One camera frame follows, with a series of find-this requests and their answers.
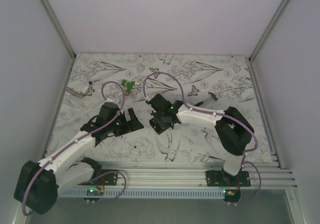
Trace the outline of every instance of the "green toy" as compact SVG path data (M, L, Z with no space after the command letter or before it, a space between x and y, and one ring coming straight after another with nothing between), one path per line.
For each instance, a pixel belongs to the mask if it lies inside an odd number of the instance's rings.
M135 81L131 81L131 82L128 82L127 80L122 80L121 82L121 85L126 87L126 90L125 90L125 95L129 95L130 92L131 92L131 89L136 85L137 83Z

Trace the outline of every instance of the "cable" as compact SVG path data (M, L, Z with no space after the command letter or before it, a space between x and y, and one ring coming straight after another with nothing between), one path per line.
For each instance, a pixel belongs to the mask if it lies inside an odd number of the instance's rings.
M105 95L104 95L104 87L107 85L107 84L116 84L116 85L118 85L118 87L121 89L121 91L122 91L122 103L121 103L121 106L120 106L120 108L119 108L119 111L117 112L117 114L107 123L107 124L105 124L105 125L103 125L103 126L101 126L101 127L99 127L98 129L95 129L95 130L93 130L93 131L91 131L91 132L89 132L89 133L87 133L87 134L85 134L85 135L83 135L83 136L81 136L81 137L79 137L77 140L79 141L79 140L82 140L82 139L84 139L84 138L86 138L87 136L90 136L90 135L92 135L92 134L94 134L94 133L96 133L96 132L98 132L98 131L100 131L100 130L102 130L102 129L104 129L104 128L106 128L108 125L110 125L119 115L120 115L120 113L121 113L121 111L122 111L122 109L123 109L123 107L124 107L124 105L125 105L125 91L124 91L124 89L122 88L122 86L120 85L120 84L118 84L117 82L115 82L115 81L107 81L107 82L105 82L103 85L102 85L102 88L101 88L101 93L102 93L102 97L104 98L104 100L107 100L106 99L106 97L105 97ZM74 141L72 141L70 144L68 144L68 145L66 145L64 148L62 148L56 155L54 155L53 157L52 157L52 161L54 161L59 155L61 155L63 152L65 152L68 148L70 148L72 145L74 145L75 144L75 140ZM23 201L22 201L22 213L25 215L25 216L29 216L30 214L32 214L33 213L33 211L30 211L29 213L26 211L26 200L27 200L27 197L28 197L28 194L29 194L29 192L30 192L30 189L31 189L31 187L32 187L32 185L33 185L33 183L35 182L35 180L37 179L37 177L40 175L40 173L48 166L50 164L50 161L48 161L46 164L44 164L37 172L36 172L36 174L33 176L33 178L31 179L31 181L30 181L30 183L28 184L28 186L27 186L27 188L26 188L26 191L25 191L25 193L24 193L24 197L23 197Z
M97 176L97 177L95 177L95 178L93 178L93 179L91 179L91 180L88 180L88 181L85 181L85 182L82 182L81 184L87 184L87 183L89 183L89 182L92 182L92 181L95 181L95 180L98 180L98 179L100 179L101 177L103 177L103 176L105 176L105 175L108 175L108 174L112 174L112 173L118 173L118 174L120 174L122 177L123 177L123 180L124 180L124 186L123 186L123 189L120 191L120 193L118 194L118 195L116 195L115 197L112 197L112 198L110 198L110 199L108 199L107 201L111 201L111 200L115 200L115 199L118 199L123 193L124 193L124 190L126 189L126 183L127 183L127 179L126 179L126 177L125 177L125 175L123 175L120 171L118 171L118 170L111 170L111 171L108 171L108 172L105 172L105 173L103 173L103 174L101 174L101 175L99 175L99 176Z
M254 199L257 198L260 190L261 190L261 184L262 184L262 180L261 180L261 175L260 175L260 172L258 171L258 168L250 161L245 161L245 163L248 163L250 165L252 165L254 167L254 169L256 170L257 174L258 174L258 177L259 177L259 187L256 191L256 193L254 194L254 196L250 199L250 200L246 200L246 201L242 201L242 202L237 202L237 205L243 205L243 204L248 204L249 202L253 201Z
M185 97L184 97L184 96L185 96L185 93L184 93L184 90L183 90L182 85L180 84L179 80L178 80L176 77L174 77L173 75L168 74L168 73L165 73L165 72L155 72L155 73L152 73L152 74L147 75L147 77L146 77L146 78L144 79L144 81L143 81L144 84L143 84L143 87L142 87L142 89L143 89L143 95L145 96L145 98L147 98L147 97L146 97L146 96L147 96L147 95L146 95L146 86L145 86L145 85L146 85L146 82L147 82L147 79L148 79L149 77L153 76L153 75L159 75L159 74L167 75L167 76L173 78L173 80L175 80L175 81L177 82L177 84L179 85L180 90L181 90L181 96L182 96L183 104L184 104L187 108L189 108L189 109L191 109L191 110L193 110L193 111L199 112L199 113L203 113L203 114L217 115L217 116L222 116L222 117L228 118L228 119L230 119L230 120L238 123L240 126L242 126L242 127L243 127L247 132L249 132L249 134L253 137L254 142L255 142L255 146L254 146L254 148L252 148L252 149L245 150L244 155L243 155L243 158L242 158L242 160L241 160L241 165L243 166L245 163L249 163L249 164L251 164L251 165L255 168L255 170L256 170L257 173L258 173L259 183L260 183L260 184L259 184L259 188L258 188L258 191L255 193L254 197L253 197L251 200L255 199L255 198L257 197L258 193L260 192L260 189L261 189L261 183L262 183L261 176L260 176L260 173L259 173L257 167L256 167L253 163L251 163L251 162L249 162L249 161L245 161L246 153L249 152L249 151L257 150L257 148L258 148L258 144L259 144L259 143L258 143L258 139L257 139L257 137L255 136L255 134L254 134L245 124L243 124L241 121L235 119L235 118L232 117L232 116L229 116L229 115L226 115L226 114L223 114L223 113L217 113L217 112L215 112L215 111L208 111L208 110L205 110L205 109L203 109L203 108L198 108L198 107L196 107L196 106L189 105L189 104L186 102L186 100L185 100Z

